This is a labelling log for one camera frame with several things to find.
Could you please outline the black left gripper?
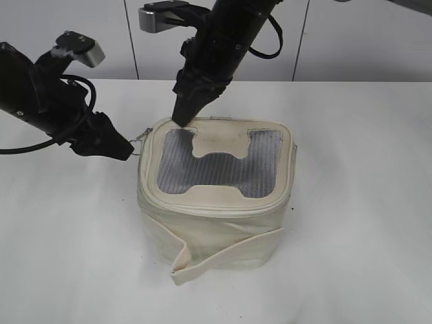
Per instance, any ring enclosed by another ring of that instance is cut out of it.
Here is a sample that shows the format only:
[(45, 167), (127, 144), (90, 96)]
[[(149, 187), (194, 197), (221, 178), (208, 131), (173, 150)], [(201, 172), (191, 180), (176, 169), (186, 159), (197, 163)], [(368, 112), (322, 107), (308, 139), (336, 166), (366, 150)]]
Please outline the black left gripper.
[(92, 113), (70, 140), (70, 148), (82, 157), (100, 156), (126, 161), (134, 147), (115, 128), (107, 115)]

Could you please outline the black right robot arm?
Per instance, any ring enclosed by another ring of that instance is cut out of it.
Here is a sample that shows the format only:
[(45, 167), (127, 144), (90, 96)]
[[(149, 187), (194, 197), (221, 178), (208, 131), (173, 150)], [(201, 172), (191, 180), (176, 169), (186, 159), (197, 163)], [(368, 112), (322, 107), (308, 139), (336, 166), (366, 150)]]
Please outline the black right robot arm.
[(261, 59), (274, 59), (280, 53), (265, 54), (251, 47), (263, 24), (270, 21), (279, 46), (283, 31), (271, 15), (279, 1), (216, 1), (204, 26), (184, 42), (181, 54), (185, 64), (178, 72), (173, 91), (177, 97), (172, 120), (187, 126), (209, 103), (227, 88), (247, 52)]

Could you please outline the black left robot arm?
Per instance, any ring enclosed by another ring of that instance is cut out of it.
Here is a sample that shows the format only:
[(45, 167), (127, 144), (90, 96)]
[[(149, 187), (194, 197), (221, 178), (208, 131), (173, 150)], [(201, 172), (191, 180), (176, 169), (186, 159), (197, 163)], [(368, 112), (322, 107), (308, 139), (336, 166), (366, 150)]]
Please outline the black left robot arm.
[(97, 91), (81, 76), (66, 74), (73, 59), (46, 52), (36, 62), (7, 42), (1, 43), (1, 110), (44, 132), (49, 140), (22, 148), (3, 148), (19, 155), (68, 143), (82, 157), (127, 160), (134, 147), (95, 111)]

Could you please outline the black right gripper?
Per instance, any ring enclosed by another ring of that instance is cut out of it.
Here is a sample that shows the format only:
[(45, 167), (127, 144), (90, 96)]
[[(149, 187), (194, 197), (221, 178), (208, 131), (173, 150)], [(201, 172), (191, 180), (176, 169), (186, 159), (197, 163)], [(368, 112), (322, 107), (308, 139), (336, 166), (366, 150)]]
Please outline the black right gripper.
[[(206, 105), (218, 98), (233, 80), (233, 76), (213, 76), (196, 67), (192, 62), (195, 45), (194, 36), (183, 42), (180, 54), (184, 57), (184, 66), (178, 71), (173, 87), (177, 97), (171, 118), (182, 128), (186, 127)], [(199, 92), (203, 90), (210, 92), (211, 95)]]

